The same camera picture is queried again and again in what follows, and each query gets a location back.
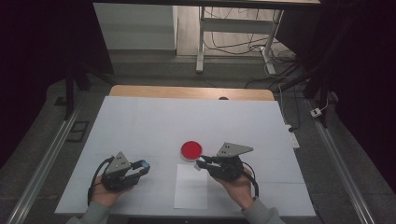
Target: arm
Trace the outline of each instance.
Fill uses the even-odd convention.
[[[106,224],[110,208],[116,203],[122,193],[132,189],[126,189],[121,192],[108,191],[101,184],[101,180],[101,176],[96,177],[92,201],[82,218],[72,217],[67,221],[67,224]]]
[[[242,208],[242,214],[250,224],[284,224],[276,208],[268,209],[260,199],[251,198],[251,183],[243,175],[233,182],[215,178],[228,192],[230,197]]]

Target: hand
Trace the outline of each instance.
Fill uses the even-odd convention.
[[[101,180],[102,180],[101,175],[97,176],[95,179],[95,185],[93,186],[92,201],[109,208],[116,203],[117,199],[120,197],[122,193],[129,191],[133,188],[131,187],[129,189],[125,189],[120,192],[109,191],[105,188],[105,186],[103,186]]]
[[[244,167],[244,170],[251,175],[251,172],[246,167]],[[218,178],[214,179],[227,190],[230,197],[242,208],[242,210],[246,210],[253,205],[254,200],[251,198],[251,183],[247,177],[241,175],[233,182],[227,182]]]

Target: gray sleeve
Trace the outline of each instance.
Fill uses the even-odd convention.
[[[108,207],[91,202],[82,218],[72,217],[66,224],[105,224],[109,214],[110,209]]]
[[[250,224],[284,224],[276,208],[268,209],[259,198],[254,200],[249,209],[242,211],[242,214]]]

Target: wall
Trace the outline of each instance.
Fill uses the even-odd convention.
[[[176,49],[177,7],[93,5],[108,49]]]

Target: red petri dish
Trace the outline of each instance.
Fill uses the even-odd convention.
[[[185,161],[196,161],[202,154],[202,147],[199,143],[189,141],[181,147],[181,156]]]

